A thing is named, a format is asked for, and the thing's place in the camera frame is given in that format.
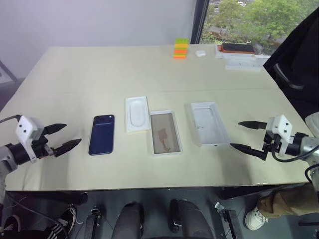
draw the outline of black chair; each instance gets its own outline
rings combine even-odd
[[[319,8],[301,22],[264,64],[299,115],[319,112]]]

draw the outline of table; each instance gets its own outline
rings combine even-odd
[[[0,113],[0,119],[21,113],[36,117],[46,125],[66,123],[68,126],[62,131],[48,136],[49,145],[58,147],[65,141],[79,137],[82,138],[82,142],[61,157],[47,157],[35,164],[21,165],[18,170],[8,175],[7,189],[99,190],[305,182],[305,162],[283,164],[272,159],[270,155],[266,161],[262,161],[229,145],[199,147],[196,144],[195,129],[190,115],[192,102],[216,102],[231,141],[247,144],[255,149],[261,149],[265,132],[244,128],[238,125],[238,122],[267,121],[269,117],[284,114],[294,126],[293,133],[299,131],[311,134],[280,89],[269,80],[270,77],[265,71],[226,71],[220,59],[212,59],[209,56],[206,60],[192,57],[192,53],[198,48],[202,48],[201,45],[190,46],[190,54],[184,63],[183,60],[178,60],[177,63],[171,61],[170,64],[181,67],[182,64],[188,65],[186,61],[189,59],[195,63],[196,60],[201,61],[199,65],[203,66],[207,66],[207,62],[216,62],[218,67],[212,65],[207,71],[203,67],[201,70],[204,79],[199,76],[195,84],[188,78],[180,85],[181,88],[178,88],[178,84],[182,80],[176,77],[177,71],[169,64],[167,66],[170,70],[161,73],[162,76],[165,75],[164,80],[155,77],[150,79],[151,70],[145,73],[145,68],[135,68],[134,71],[133,67],[129,68],[132,74],[130,78],[127,75],[127,78],[121,80],[117,77],[115,80],[115,74],[112,74],[114,77],[107,77],[109,71],[103,70],[102,67],[113,62],[113,68],[122,67],[122,71],[117,69],[117,72],[123,76],[128,74],[125,67],[129,66],[125,59],[133,59],[132,52],[160,54],[161,50],[162,55],[155,54],[154,60],[166,64],[163,55],[169,54],[172,46],[146,47],[147,50],[143,47],[49,49]],[[87,56],[90,55],[89,58],[95,62],[91,65],[95,69],[90,71],[92,77],[89,77],[88,72],[83,76],[84,71],[76,71],[81,69],[81,64],[78,64],[81,59],[74,57],[78,55],[77,51],[87,52]],[[118,61],[107,60],[101,52],[117,52]],[[150,65],[153,69],[156,68],[151,62]],[[208,80],[209,72],[218,72],[218,77],[214,76],[213,79],[215,84]],[[79,85],[75,84],[76,76],[79,77]],[[92,85],[84,79],[92,79]],[[153,156],[150,131],[126,133],[125,98],[134,96],[147,96],[150,111],[169,109],[175,112],[182,154]],[[106,114],[114,114],[116,117],[114,151],[109,155],[90,156],[88,147],[93,117]],[[0,125],[0,145],[16,142],[15,126],[14,121]]]

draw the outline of chair armrest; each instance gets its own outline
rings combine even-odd
[[[279,79],[284,83],[287,84],[290,88],[295,90],[302,90],[304,85],[298,84],[297,76],[292,72],[289,66],[284,64],[277,63],[274,65],[274,70],[279,76]]]

